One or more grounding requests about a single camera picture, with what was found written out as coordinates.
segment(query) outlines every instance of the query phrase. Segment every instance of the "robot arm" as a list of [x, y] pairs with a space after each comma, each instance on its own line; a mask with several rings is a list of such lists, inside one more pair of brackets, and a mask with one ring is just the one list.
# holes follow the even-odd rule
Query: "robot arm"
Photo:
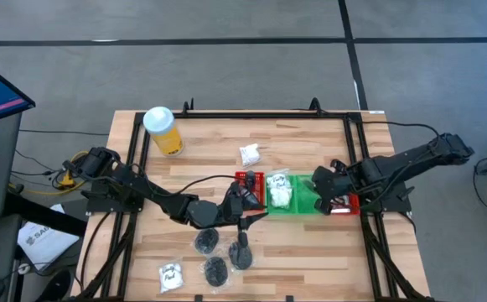
[[465, 164], [472, 154], [473, 149], [458, 135], [444, 133], [391, 157], [375, 156], [350, 166], [333, 160], [334, 172], [320, 166], [312, 175], [314, 190], [320, 196], [314, 206], [328, 215], [336, 198], [352, 193], [369, 201], [361, 204], [363, 211], [400, 211], [414, 189], [405, 189], [404, 181], [438, 165]]
[[173, 221], [189, 223], [197, 229], [238, 226], [238, 230], [242, 231], [267, 214], [241, 218], [244, 211], [263, 210], [265, 207], [254, 195], [245, 194], [248, 190], [241, 187], [239, 181], [232, 182], [225, 199], [217, 205], [200, 200], [197, 195], [166, 191], [149, 181], [142, 170], [138, 174], [132, 165], [123, 164], [118, 153], [107, 148], [92, 148], [79, 164], [67, 160], [63, 165], [84, 180], [99, 181], [104, 185], [103, 191], [83, 191], [87, 198], [102, 197], [120, 202], [146, 198], [158, 204]]

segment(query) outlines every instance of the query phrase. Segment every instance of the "wooden table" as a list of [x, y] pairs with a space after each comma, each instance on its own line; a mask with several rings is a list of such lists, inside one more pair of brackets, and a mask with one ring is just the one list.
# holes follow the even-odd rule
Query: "wooden table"
[[[127, 157], [134, 115], [134, 111], [115, 113], [107, 143], [123, 159]], [[362, 112], [362, 117], [366, 121], [386, 120], [382, 113]], [[167, 190], [180, 189], [192, 180], [212, 174], [234, 174], [241, 170], [238, 148], [251, 143], [260, 144], [262, 155], [262, 161], [252, 166], [255, 171], [289, 168], [294, 174], [310, 174], [318, 165], [328, 165], [331, 159], [349, 163], [340, 120], [177, 119], [176, 124], [184, 137], [184, 151], [169, 159], [152, 143], [148, 153], [148, 177]], [[366, 124], [365, 135], [371, 156], [394, 154], [387, 125]], [[357, 159], [361, 159], [356, 134], [354, 140]], [[221, 202], [230, 182], [213, 179], [193, 186], [187, 193]], [[102, 216], [96, 214], [89, 219], [84, 242], [89, 241]], [[396, 213], [387, 213], [384, 219], [393, 260], [415, 289], [429, 295], [412, 225]], [[86, 265], [87, 282], [106, 260], [113, 221], [111, 214], [96, 235]], [[220, 228], [219, 232], [221, 242], [236, 239], [235, 227]], [[373, 300], [358, 216], [267, 216], [248, 232], [255, 263], [244, 272], [233, 273], [231, 286], [218, 294], [210, 292], [205, 276], [199, 271], [205, 257], [191, 245], [197, 233], [190, 226], [169, 220], [157, 205], [145, 200], [138, 216], [126, 300], [193, 300], [196, 294], [202, 294], [205, 300], [285, 300], [286, 295], [312, 301]], [[159, 294], [158, 266], [175, 258], [182, 261], [185, 285]], [[226, 254], [225, 258], [231, 267]], [[387, 294], [384, 268], [381, 261], [377, 262], [382, 291]], [[116, 268], [111, 294], [117, 291], [120, 263]], [[77, 284], [73, 292], [79, 292]]]

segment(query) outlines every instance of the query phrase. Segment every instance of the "wire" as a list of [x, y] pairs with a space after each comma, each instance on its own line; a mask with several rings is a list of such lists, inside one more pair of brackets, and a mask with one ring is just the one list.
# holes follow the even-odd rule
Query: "wire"
[[221, 174], [219, 174], [219, 175], [211, 175], [211, 176], [208, 176], [208, 177], [204, 177], [203, 179], [195, 180], [195, 181], [187, 184], [183, 189], [178, 190], [178, 191], [176, 191], [174, 193], [161, 194], [161, 193], [157, 192], [156, 190], [154, 190], [150, 186], [150, 180], [148, 180], [148, 176], [146, 175], [146, 173], [144, 172], [144, 169], [141, 166], [139, 166], [138, 164], [132, 164], [132, 166], [136, 166], [137, 168], [139, 168], [139, 171], [142, 173], [142, 175], [144, 176], [144, 179], [147, 181], [148, 188], [152, 191], [152, 193], [154, 193], [156, 195], [159, 195], [159, 196], [162, 196], [162, 197], [170, 197], [170, 196], [179, 195], [182, 192], [184, 192], [185, 190], [187, 190], [192, 185], [196, 185], [196, 184], [201, 183], [203, 181], [211, 180], [211, 179], [214, 179], [214, 178], [229, 178], [229, 179], [234, 179], [234, 180], [244, 180], [242, 178], [235, 177], [235, 176], [232, 176], [232, 175], [221, 175]]
[[75, 160], [79, 159], [78, 156], [80, 156], [80, 155], [86, 155], [88, 153], [89, 152], [88, 151], [85, 151], [85, 150], [76, 153], [74, 156], [72, 156], [71, 162], [74, 162]]
[[[81, 181], [75, 187], [69, 188], [68, 190], [62, 190], [61, 192], [43, 192], [43, 191], [37, 191], [37, 190], [24, 190], [24, 191], [31, 193], [31, 194], [37, 194], [37, 195], [58, 196], [58, 195], [68, 194], [71, 191], [77, 190], [84, 184], [85, 184], [85, 181]], [[8, 183], [8, 186], [16, 189], [16, 185], [14, 185], [14, 184]]]
[[406, 212], [398, 212], [401, 216], [404, 216], [405, 219], [409, 220], [412, 224], [412, 228], [414, 229], [414, 233], [417, 233], [417, 225], [414, 223], [414, 220], [406, 213]]
[[28, 133], [63, 133], [63, 134], [83, 134], [83, 135], [94, 135], [94, 136], [108, 136], [109, 133], [88, 133], [82, 131], [46, 131], [46, 130], [30, 130], [30, 129], [19, 129], [20, 132]]
[[[85, 155], [85, 154], [88, 154], [87, 151], [80, 151], [78, 153], [76, 153], [74, 156], [72, 156], [72, 159], [71, 161], [74, 162], [78, 159], [80, 159], [80, 156], [81, 155]], [[57, 180], [57, 178], [59, 176], [61, 176], [63, 173], [65, 173], [65, 171], [63, 170], [55, 170], [53, 172], [50, 172], [50, 171], [46, 171], [43, 173], [43, 175], [49, 175], [49, 174], [54, 174], [54, 173], [58, 173], [52, 180], [51, 180], [51, 186], [53, 186], [53, 188], [59, 190], [59, 188], [57, 186], [54, 185], [54, 182], [56, 181], [57, 183], [59, 183], [59, 181]], [[28, 192], [28, 193], [31, 193], [31, 194], [37, 194], [37, 195], [47, 195], [47, 196], [58, 196], [58, 195], [64, 195], [64, 194], [68, 194], [70, 193], [71, 191], [74, 191], [74, 190], [77, 190], [79, 189], [82, 185], [84, 185], [86, 183], [86, 181], [81, 181], [79, 184], [77, 184], [76, 186], [72, 187], [72, 188], [69, 188], [68, 190], [62, 190], [60, 192], [44, 192], [44, 191], [37, 191], [37, 190], [24, 190], [25, 192]], [[8, 183], [8, 186], [11, 187], [11, 188], [14, 188], [16, 189], [16, 185], [12, 184], [12, 183]]]
[[24, 175], [24, 176], [38, 176], [38, 175], [48, 176], [48, 175], [52, 175], [56, 172], [59, 172], [59, 171], [58, 170], [51, 170], [51, 171], [45, 171], [42, 173], [25, 173], [25, 172], [18, 172], [18, 171], [10, 171], [10, 173], [20, 174], [20, 175]]
[[[56, 271], [59, 270], [59, 269], [61, 269], [61, 268], [71, 267], [71, 266], [74, 266], [74, 265], [75, 264], [69, 264], [69, 265], [62, 266], [60, 268], [56, 268], [51, 273], [39, 273], [36, 270], [34, 271], [34, 273], [36, 273], [40, 277], [49, 277], [52, 274], [56, 273]], [[83, 291], [84, 290], [83, 283], [77, 278], [77, 275], [75, 274], [75, 272], [73, 272], [72, 275], [74, 276], [75, 281], [77, 281], [77, 284], [80, 286], [81, 291]]]
[[[423, 123], [404, 123], [404, 122], [364, 122], [364, 121], [361, 121], [361, 123], [367, 123], [367, 124], [371, 124], [371, 123], [380, 123], [380, 124], [390, 124], [390, 125], [396, 125], [396, 126], [402, 126], [402, 127], [421, 127], [421, 128], [426, 128], [426, 129], [429, 129], [431, 131], [433, 131], [433, 133], [435, 133], [435, 136], [438, 138], [440, 136], [440, 134], [438, 133], [437, 130], [435, 130], [435, 128], [427, 125], [427, 124], [423, 124]], [[438, 139], [435, 141], [435, 147], [437, 147], [438, 145]]]
[[[62, 259], [67, 259], [67, 258], [74, 258], [74, 257], [77, 257], [78, 255], [79, 255], [79, 253], [76, 253], [76, 254], [73, 254], [73, 255], [71, 255], [71, 256], [66, 256], [66, 257], [57, 258], [57, 259], [62, 260]], [[37, 265], [37, 264], [51, 264], [51, 263], [53, 263], [53, 262], [43, 262], [43, 263], [26, 263], [26, 264], [27, 264], [29, 267], [31, 267], [31, 268], [32, 268], [33, 266], [35, 266], [35, 265]], [[62, 266], [62, 267], [60, 267], [60, 268], [66, 268], [66, 267], [73, 266], [73, 265], [75, 265], [75, 264], [63, 265], [63, 266]], [[18, 267], [18, 268], [16, 268], [16, 269], [14, 269], [14, 270], [13, 270], [11, 273], [9, 273], [9, 274], [7, 274], [6, 276], [4, 276], [4, 277], [2, 278], [2, 280], [6, 280], [7, 278], [9, 278], [10, 276], [12, 276], [14, 273], [16, 273], [17, 271], [19, 271], [20, 269], [23, 269], [23, 268]]]
[[474, 172], [472, 173], [472, 186], [474, 187], [474, 192], [476, 192], [476, 196], [478, 197], [479, 202], [481, 202], [482, 205], [484, 205], [487, 208], [487, 204], [485, 201], [481, 198], [478, 192], [478, 187], [476, 186], [476, 175], [478, 174], [478, 165], [486, 161], [487, 158], [480, 159], [478, 163], [474, 166]]
[[15, 177], [15, 178], [17, 178], [17, 179], [19, 179], [19, 180], [22, 180], [22, 181], [24, 181], [24, 182], [27, 182], [27, 183], [33, 184], [33, 185], [43, 185], [43, 186], [51, 187], [51, 185], [42, 184], [42, 183], [39, 183], [39, 182], [36, 182], [36, 181], [26, 180], [26, 179], [23, 179], [23, 178], [21, 178], [21, 177], [19, 177], [19, 176], [17, 176], [17, 175], [14, 175], [14, 174], [10, 174], [10, 176]]
[[101, 227], [101, 224], [107, 219], [107, 217], [110, 215], [110, 212], [107, 212], [101, 219], [100, 222], [98, 222], [98, 225], [94, 228], [94, 231], [92, 232], [91, 239], [89, 240], [89, 243], [86, 245], [86, 250], [85, 250], [85, 255], [83, 256], [83, 263], [81, 264], [81, 273], [80, 273], [80, 284], [83, 284], [85, 281], [85, 264], [86, 264], [86, 258], [89, 255], [89, 251], [91, 250], [91, 245], [92, 242], [94, 241], [94, 237], [98, 233], [98, 230]]
[[39, 162], [39, 161], [38, 161], [36, 158], [32, 158], [32, 157], [30, 157], [30, 156], [25, 156], [25, 155], [21, 154], [21, 153], [20, 153], [20, 152], [19, 152], [17, 149], [16, 149], [16, 153], [17, 153], [19, 156], [23, 157], [24, 159], [31, 159], [31, 160], [33, 160], [33, 161], [34, 161], [36, 164], [39, 164], [39, 165], [41, 165], [42, 167], [44, 167], [44, 168], [46, 168], [46, 169], [49, 169], [49, 170], [55, 171], [55, 169], [51, 169], [51, 168], [50, 168], [50, 167], [48, 167], [47, 165], [40, 163], [40, 162]]

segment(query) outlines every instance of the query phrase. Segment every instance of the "table leg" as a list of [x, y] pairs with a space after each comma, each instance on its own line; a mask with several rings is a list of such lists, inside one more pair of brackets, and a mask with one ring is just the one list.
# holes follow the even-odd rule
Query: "table leg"
[[53, 211], [45, 206], [36, 204], [20, 195], [7, 193], [5, 200], [5, 215], [19, 214], [23, 219], [43, 226], [51, 227], [57, 231], [83, 237], [86, 222], [70, 215]]

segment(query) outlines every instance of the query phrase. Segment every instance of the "white paper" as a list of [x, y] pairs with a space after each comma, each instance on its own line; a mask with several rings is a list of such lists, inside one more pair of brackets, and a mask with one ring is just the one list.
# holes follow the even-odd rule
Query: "white paper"
[[[65, 212], [62, 205], [54, 205], [51, 210]], [[39, 271], [43, 271], [77, 240], [79, 237], [75, 235], [56, 231], [32, 222], [27, 222], [18, 234], [18, 245], [31, 260], [31, 263], [43, 263], [34, 265]]]

